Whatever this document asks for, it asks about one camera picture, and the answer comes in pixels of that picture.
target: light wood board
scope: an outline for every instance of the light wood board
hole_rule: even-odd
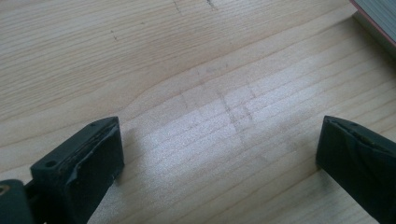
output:
[[[347,0],[1,0],[0,179],[120,118],[90,223],[375,223],[315,165],[325,115],[396,140],[396,66]]]

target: table top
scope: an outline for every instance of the table top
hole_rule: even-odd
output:
[[[90,223],[375,223],[315,164],[325,115],[396,140],[396,66],[347,0],[0,1],[0,179],[120,118]]]

